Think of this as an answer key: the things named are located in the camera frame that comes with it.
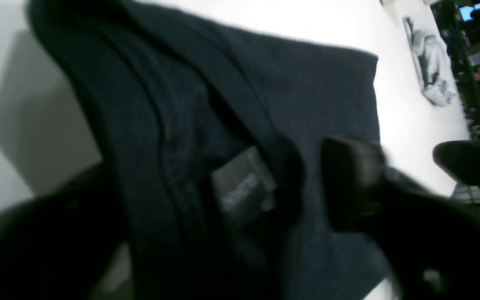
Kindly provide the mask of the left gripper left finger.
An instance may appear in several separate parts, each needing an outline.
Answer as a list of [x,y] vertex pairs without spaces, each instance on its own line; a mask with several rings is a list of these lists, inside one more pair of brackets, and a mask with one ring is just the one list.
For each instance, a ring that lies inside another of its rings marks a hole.
[[0,300],[87,300],[126,239],[103,164],[0,212]]

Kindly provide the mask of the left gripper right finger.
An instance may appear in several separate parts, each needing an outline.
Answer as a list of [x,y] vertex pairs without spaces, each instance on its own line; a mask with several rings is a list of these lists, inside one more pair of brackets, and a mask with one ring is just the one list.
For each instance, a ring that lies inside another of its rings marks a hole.
[[384,253],[404,300],[480,300],[480,211],[434,195],[389,167],[379,144],[321,144],[328,218]]

